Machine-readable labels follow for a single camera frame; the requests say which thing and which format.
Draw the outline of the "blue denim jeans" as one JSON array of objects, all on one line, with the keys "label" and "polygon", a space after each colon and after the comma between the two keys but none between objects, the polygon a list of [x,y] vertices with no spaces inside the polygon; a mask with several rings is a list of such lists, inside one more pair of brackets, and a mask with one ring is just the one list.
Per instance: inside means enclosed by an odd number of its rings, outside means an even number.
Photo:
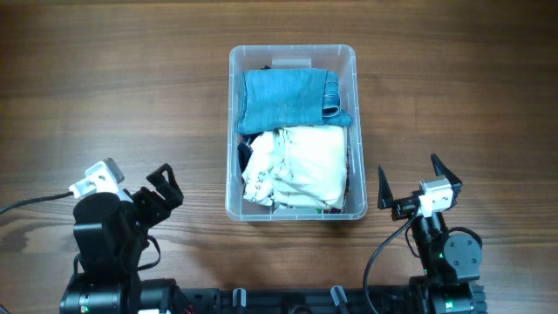
[{"label": "blue denim jeans", "polygon": [[242,74],[237,121],[241,135],[291,126],[350,126],[339,78],[318,68],[260,69]]}]

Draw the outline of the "cream yellow shirt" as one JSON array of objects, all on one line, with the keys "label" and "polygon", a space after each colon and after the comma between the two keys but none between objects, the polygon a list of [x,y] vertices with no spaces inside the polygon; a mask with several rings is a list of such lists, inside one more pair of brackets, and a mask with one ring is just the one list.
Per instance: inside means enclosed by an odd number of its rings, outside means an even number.
[{"label": "cream yellow shirt", "polygon": [[288,208],[341,208],[348,178],[346,129],[294,126],[277,133],[284,153],[271,171],[274,202]]}]

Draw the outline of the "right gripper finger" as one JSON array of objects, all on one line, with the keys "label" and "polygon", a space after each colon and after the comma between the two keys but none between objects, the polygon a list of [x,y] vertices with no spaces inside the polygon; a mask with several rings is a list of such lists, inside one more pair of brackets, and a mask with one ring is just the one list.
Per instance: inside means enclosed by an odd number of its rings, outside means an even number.
[{"label": "right gripper finger", "polygon": [[378,208],[392,208],[394,203],[393,195],[385,172],[381,166],[378,167],[378,184]]},{"label": "right gripper finger", "polygon": [[462,180],[447,168],[436,154],[431,154],[431,161],[435,174],[437,176],[445,176],[451,184],[453,191],[460,192],[463,184]]}]

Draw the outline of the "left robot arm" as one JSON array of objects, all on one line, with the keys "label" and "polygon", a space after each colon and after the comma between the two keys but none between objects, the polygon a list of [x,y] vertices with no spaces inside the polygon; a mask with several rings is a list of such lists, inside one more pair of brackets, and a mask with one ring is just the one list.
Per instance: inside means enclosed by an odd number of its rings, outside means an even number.
[{"label": "left robot arm", "polygon": [[156,246],[150,228],[165,221],[184,195],[168,164],[147,176],[154,189],[134,194],[120,186],[125,179],[114,160],[105,159],[71,185],[73,235],[79,253],[62,296],[62,313],[192,313],[194,306],[173,279],[141,280],[142,252]]}]

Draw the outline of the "plaid flannel shirt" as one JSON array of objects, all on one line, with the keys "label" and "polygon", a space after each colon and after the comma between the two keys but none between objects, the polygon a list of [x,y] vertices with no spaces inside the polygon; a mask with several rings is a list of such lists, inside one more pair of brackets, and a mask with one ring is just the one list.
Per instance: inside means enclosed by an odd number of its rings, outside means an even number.
[{"label": "plaid flannel shirt", "polygon": [[349,175],[344,127],[277,128],[257,136],[250,148],[244,200],[288,209],[343,207]]}]

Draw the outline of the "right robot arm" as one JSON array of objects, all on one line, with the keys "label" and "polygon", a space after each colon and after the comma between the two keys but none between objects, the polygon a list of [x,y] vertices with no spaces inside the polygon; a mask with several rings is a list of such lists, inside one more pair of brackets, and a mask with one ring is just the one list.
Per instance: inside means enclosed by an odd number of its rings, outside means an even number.
[{"label": "right robot arm", "polygon": [[448,228],[443,213],[457,204],[463,182],[436,154],[431,155],[435,177],[422,180],[408,197],[393,197],[384,170],[378,170],[378,207],[389,209],[394,221],[405,224],[373,253],[373,263],[383,248],[401,233],[412,236],[412,253],[423,268],[422,276],[409,280],[403,313],[487,312],[480,279],[483,242],[465,227]]}]

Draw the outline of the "white printed t-shirt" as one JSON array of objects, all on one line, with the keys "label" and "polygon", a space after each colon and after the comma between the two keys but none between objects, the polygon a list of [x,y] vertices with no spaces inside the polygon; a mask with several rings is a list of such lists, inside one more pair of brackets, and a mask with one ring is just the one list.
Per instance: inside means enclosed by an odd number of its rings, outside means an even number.
[{"label": "white printed t-shirt", "polygon": [[252,154],[242,172],[243,199],[270,207],[274,203],[274,178],[271,171],[282,161],[284,149],[275,131],[256,137],[250,148]]}]

